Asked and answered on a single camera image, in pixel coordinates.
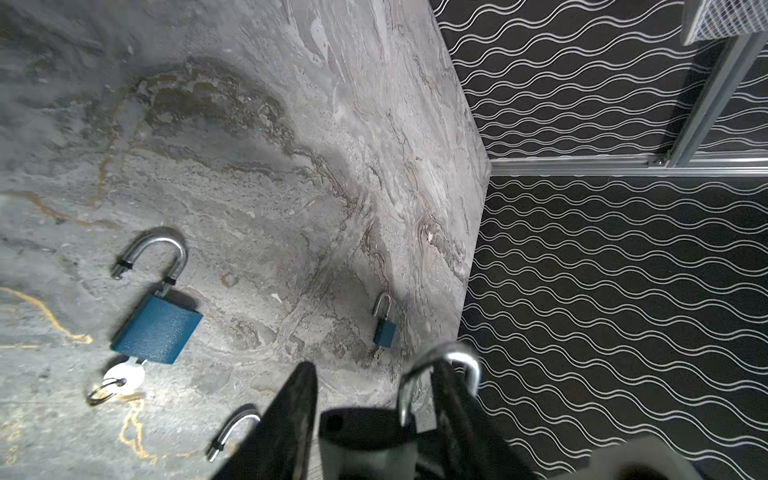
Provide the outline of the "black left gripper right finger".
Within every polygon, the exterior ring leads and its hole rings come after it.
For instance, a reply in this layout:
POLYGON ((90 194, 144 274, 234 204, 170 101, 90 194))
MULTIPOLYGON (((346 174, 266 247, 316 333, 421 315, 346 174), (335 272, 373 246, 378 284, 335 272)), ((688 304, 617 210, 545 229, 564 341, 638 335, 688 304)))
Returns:
POLYGON ((533 479, 453 367, 440 361, 431 385, 447 479, 533 479))

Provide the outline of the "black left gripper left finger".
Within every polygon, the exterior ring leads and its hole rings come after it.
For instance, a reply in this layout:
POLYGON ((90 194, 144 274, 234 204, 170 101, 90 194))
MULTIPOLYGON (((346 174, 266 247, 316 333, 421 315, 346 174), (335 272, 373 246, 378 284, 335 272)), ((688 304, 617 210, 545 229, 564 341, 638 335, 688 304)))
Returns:
POLYGON ((216 479, 305 479, 316 419, 315 365, 299 363, 216 479))

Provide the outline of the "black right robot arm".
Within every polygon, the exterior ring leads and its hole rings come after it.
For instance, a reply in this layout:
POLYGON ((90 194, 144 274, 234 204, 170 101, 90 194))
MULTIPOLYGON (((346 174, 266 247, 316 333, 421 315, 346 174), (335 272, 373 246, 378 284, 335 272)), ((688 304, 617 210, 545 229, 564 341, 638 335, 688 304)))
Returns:
POLYGON ((594 450, 585 468, 555 476, 555 479, 703 480, 710 476, 701 473, 659 438, 646 436, 594 450))

